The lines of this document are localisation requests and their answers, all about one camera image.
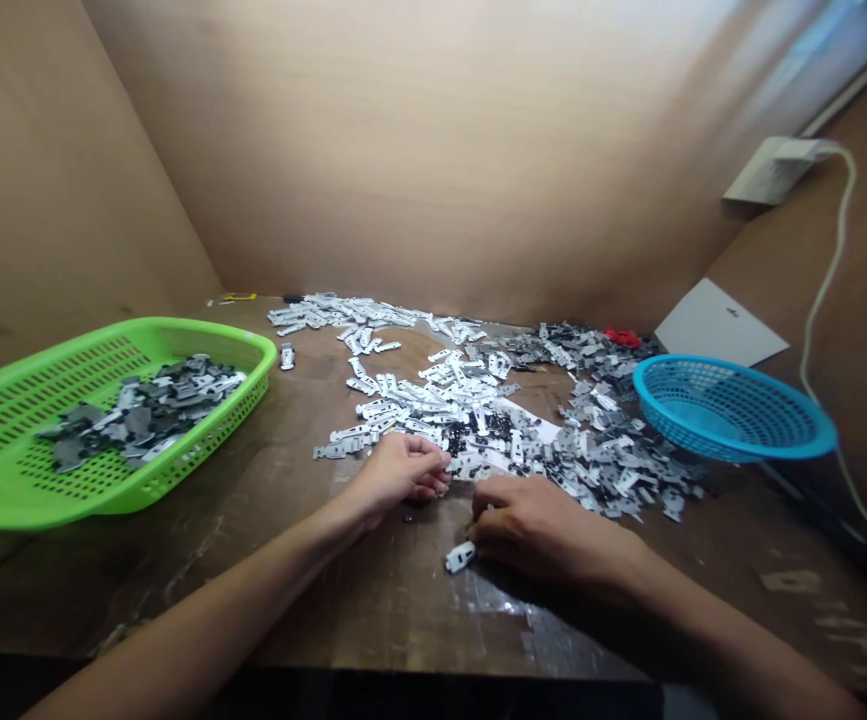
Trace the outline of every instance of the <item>blue plastic basket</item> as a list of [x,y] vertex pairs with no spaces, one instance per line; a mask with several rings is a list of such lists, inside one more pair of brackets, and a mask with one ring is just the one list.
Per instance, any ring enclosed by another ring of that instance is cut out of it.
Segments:
[[639,364],[643,415],[671,443],[727,462],[802,460],[836,447],[836,426],[803,393],[742,365],[697,355]]

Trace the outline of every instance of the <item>white cable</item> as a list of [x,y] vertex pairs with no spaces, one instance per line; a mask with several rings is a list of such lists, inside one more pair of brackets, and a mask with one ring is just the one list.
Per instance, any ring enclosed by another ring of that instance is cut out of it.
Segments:
[[[839,147],[830,143],[826,145],[824,151],[831,155],[840,155],[846,162],[846,168],[849,171],[849,178],[846,181],[846,187],[843,189],[843,197],[840,200],[840,212],[836,219],[836,250],[833,252],[833,259],[830,261],[830,267],[826,271],[826,277],[823,278],[823,283],[816,293],[816,300],[813,301],[813,307],[810,308],[810,314],[806,318],[806,330],[803,334],[803,356],[800,359],[800,382],[806,389],[807,394],[817,405],[822,407],[820,399],[813,391],[813,386],[810,385],[810,380],[807,377],[807,369],[810,363],[810,350],[813,346],[813,323],[816,321],[816,316],[820,312],[820,307],[826,299],[826,293],[830,289],[833,282],[833,276],[836,275],[837,267],[840,260],[843,258],[843,250],[846,248],[846,211],[850,205],[850,197],[853,195],[853,187],[856,185],[856,179],[859,172],[856,169],[856,161],[853,155],[846,148]],[[846,458],[843,456],[843,446],[841,443],[836,445],[836,459],[840,466],[840,472],[843,473],[843,479],[846,480],[846,486],[850,490],[850,495],[853,497],[853,502],[856,503],[860,515],[867,522],[867,510],[860,498],[860,494],[856,490],[856,485],[853,482],[853,477],[850,475],[850,470],[846,466]]]

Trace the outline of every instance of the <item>wooden table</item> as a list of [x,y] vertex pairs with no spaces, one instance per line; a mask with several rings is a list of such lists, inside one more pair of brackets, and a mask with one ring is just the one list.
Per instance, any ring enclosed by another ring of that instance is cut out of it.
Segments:
[[[261,298],[198,316],[276,339],[266,312],[281,306]],[[325,444],[331,430],[355,424],[354,406],[363,401],[344,385],[349,352],[336,334],[324,328],[291,335],[296,368],[274,368],[269,392],[243,425],[151,508],[38,534],[0,533],[0,653],[75,659],[100,652],[336,493],[360,461],[313,461],[313,447]],[[365,358],[371,374],[409,377],[442,347],[412,330],[380,334],[403,347]],[[517,374],[516,382],[523,390],[513,399],[553,421],[573,388],[550,366]],[[656,509],[645,513],[643,525],[623,523],[848,688],[867,690],[866,577],[763,477],[730,468],[717,482],[719,497],[691,501],[682,524]],[[684,677],[663,630],[641,618],[593,607],[567,621],[548,609],[560,608],[561,596],[496,568],[447,575],[443,556],[464,538],[472,489],[456,482],[442,500],[411,509],[409,523],[403,512],[391,513],[327,569],[252,662],[605,680]]]

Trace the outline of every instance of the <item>basket rim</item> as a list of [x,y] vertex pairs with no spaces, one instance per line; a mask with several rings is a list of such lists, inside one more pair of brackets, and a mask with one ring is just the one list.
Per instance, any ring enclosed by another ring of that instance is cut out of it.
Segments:
[[[646,387],[646,382],[644,380],[647,369],[653,365],[683,361],[727,368],[733,370],[739,375],[756,378],[764,384],[769,385],[780,393],[788,396],[791,400],[799,404],[816,423],[817,431],[815,439],[801,445],[794,445],[793,447],[787,448],[779,448],[772,445],[755,445],[752,443],[741,442],[739,440],[731,440],[716,433],[696,428],[684,422],[681,418],[667,410],[663,404],[656,399],[653,393],[651,393]],[[750,455],[757,455],[762,458],[772,458],[776,460],[803,460],[827,454],[836,447],[838,442],[838,433],[833,420],[830,419],[829,415],[826,414],[826,411],[824,411],[822,407],[813,402],[813,400],[811,400],[807,395],[796,388],[777,380],[776,378],[770,377],[766,373],[762,373],[759,370],[753,370],[752,368],[743,365],[737,365],[736,363],[727,362],[726,360],[718,360],[703,355],[682,355],[672,353],[657,355],[648,358],[637,365],[636,371],[633,373],[633,386],[636,388],[637,393],[639,393],[641,401],[648,402],[655,412],[660,413],[670,422],[675,423],[679,427],[684,428],[705,440],[718,443],[732,450],[746,452]]]
[[114,501],[119,496],[129,492],[160,473],[165,466],[180,458],[184,453],[188,452],[190,448],[200,442],[205,435],[212,432],[216,425],[216,421],[225,417],[245,395],[253,391],[259,382],[260,377],[269,372],[270,367],[272,367],[277,357],[276,344],[268,337],[259,333],[232,327],[230,325],[207,322],[205,320],[152,316],[131,318],[129,320],[113,323],[112,325],[106,325],[48,347],[40,352],[28,355],[25,358],[16,360],[9,365],[0,368],[0,383],[9,382],[12,378],[17,377],[18,374],[35,372],[36,368],[44,363],[49,364],[55,362],[58,353],[74,353],[97,342],[102,342],[109,336],[127,333],[130,330],[141,327],[147,329],[158,327],[163,329],[197,330],[212,335],[219,335],[231,340],[253,345],[262,351],[263,357],[260,359],[259,363],[257,363],[257,366],[247,373],[246,381],[241,383],[240,386],[229,395],[229,397],[224,399],[222,403],[214,408],[211,413],[211,416],[215,418],[214,422],[204,421],[198,423],[185,433],[180,440],[173,443],[173,445],[160,453],[156,459],[148,463],[146,466],[136,470],[136,472],[131,473],[128,477],[124,478],[118,486],[111,488],[109,492],[82,501],[75,510],[69,507],[62,508],[60,511],[53,507],[26,508],[24,509],[24,515],[29,518],[29,521],[21,522],[13,520],[0,522],[0,530],[38,531],[56,527],[58,525],[66,525],[89,515],[96,514],[104,505]]

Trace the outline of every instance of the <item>forearm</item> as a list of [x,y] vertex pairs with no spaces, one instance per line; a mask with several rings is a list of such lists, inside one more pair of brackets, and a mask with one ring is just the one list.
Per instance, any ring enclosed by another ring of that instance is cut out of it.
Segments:
[[193,593],[43,700],[28,718],[192,714],[359,534],[331,503]]
[[770,718],[865,718],[849,693],[785,642],[650,552],[624,580],[633,601],[674,629],[728,708]]

